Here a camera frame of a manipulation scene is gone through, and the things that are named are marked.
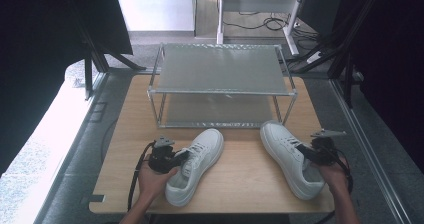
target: wooden board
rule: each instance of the wooden board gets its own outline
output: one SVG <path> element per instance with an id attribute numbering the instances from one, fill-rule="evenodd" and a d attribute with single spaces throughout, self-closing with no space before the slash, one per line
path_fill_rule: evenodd
<path id="1" fill-rule="evenodd" d="M 298 139 L 310 142 L 321 129 L 303 80 L 293 78 L 298 98 L 286 127 Z M 173 139 L 174 150 L 189 146 L 203 129 L 157 128 L 147 96 L 150 76 L 135 76 L 131 82 L 93 195 L 103 202 L 90 203 L 95 213 L 124 213 L 133 170 L 145 146 L 160 135 Z M 279 98 L 281 110 L 289 100 Z M 187 206 L 174 207 L 162 195 L 151 213 L 299 213 L 334 209 L 326 186 L 313 200 L 299 200 L 290 191 L 282 170 L 262 145 L 259 129 L 219 129 L 224 151 L 199 182 Z"/>

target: shoe tongue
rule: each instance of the shoe tongue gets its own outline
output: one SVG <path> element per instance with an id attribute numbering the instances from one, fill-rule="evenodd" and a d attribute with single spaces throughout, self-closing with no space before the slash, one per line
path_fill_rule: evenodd
<path id="1" fill-rule="evenodd" d="M 184 165 L 181 168 L 181 174 L 183 174 L 183 176 L 185 177 L 190 177 L 191 174 L 191 170 L 192 170 L 192 162 L 191 160 L 188 160 L 184 163 Z"/>

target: wooden floor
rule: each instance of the wooden floor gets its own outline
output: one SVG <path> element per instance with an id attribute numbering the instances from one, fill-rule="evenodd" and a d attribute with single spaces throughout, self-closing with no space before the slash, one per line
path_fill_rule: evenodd
<path id="1" fill-rule="evenodd" d="M 287 20 L 286 13 L 273 14 L 273 17 Z M 284 37 L 282 30 L 272 31 L 266 27 L 251 29 L 261 26 L 266 18 L 271 17 L 271 13 L 224 13 L 224 22 L 235 24 L 242 27 L 225 25 L 225 37 Z M 218 27 L 218 4 L 217 0 L 197 0 L 196 6 L 196 37 L 197 38 L 216 38 Z M 270 23 L 270 27 L 277 28 L 278 25 Z"/>

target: floor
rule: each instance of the floor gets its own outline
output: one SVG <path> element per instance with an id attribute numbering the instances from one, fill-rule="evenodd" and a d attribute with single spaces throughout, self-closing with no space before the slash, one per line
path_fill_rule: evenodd
<path id="1" fill-rule="evenodd" d="M 293 58 L 284 38 L 278 35 L 267 34 L 258 38 L 255 34 L 250 35 L 251 32 L 246 34 L 246 30 L 242 34 L 233 34 L 229 29 L 226 30 L 226 43 L 282 44 L 286 58 Z M 71 107 L 59 110 L 59 114 L 55 114 L 53 108 L 49 111 L 51 114 L 46 115 L 46 119 L 49 116 L 58 117 L 54 130 L 60 135 L 53 137 L 49 132 L 47 135 L 32 137 L 11 169 L 0 179 L 0 223 L 109 223 L 119 222 L 122 218 L 123 214 L 96 215 L 89 211 L 88 202 L 131 78 L 151 71 L 161 42 L 215 42 L 213 34 L 194 37 L 172 32 L 131 32 L 130 37 L 134 56 L 128 58 L 148 67 L 147 71 L 137 73 L 107 56 L 110 72 L 99 76 L 95 97 L 90 102 L 74 102 L 82 98 L 73 97 L 64 101 L 72 103 Z M 311 41 L 302 44 L 304 48 L 300 51 L 304 54 L 316 43 Z M 290 63 L 293 69 L 307 65 L 304 60 Z M 331 63 L 299 76 L 305 80 L 322 127 L 328 130 L 345 130 L 348 133 L 345 137 L 335 138 L 335 142 L 345 152 L 352 166 L 355 181 L 352 199 L 361 221 L 424 222 L 424 191 L 421 188 L 424 184 L 423 174 L 363 97 L 359 86 L 352 89 L 353 108 L 346 107 L 338 92 L 340 82 L 328 80 L 325 76 L 329 64 Z M 81 66 L 81 63 L 73 66 L 73 73 L 80 70 L 78 65 Z M 82 84 L 82 79 L 70 77 L 64 83 L 63 91 L 68 89 L 82 97 Z M 64 93 L 63 97 L 66 96 L 69 97 L 70 94 Z M 289 214 L 289 221 L 312 223 L 324 215 Z M 261 218 L 262 222 L 267 220 L 269 223 L 281 223 L 275 216 Z"/>

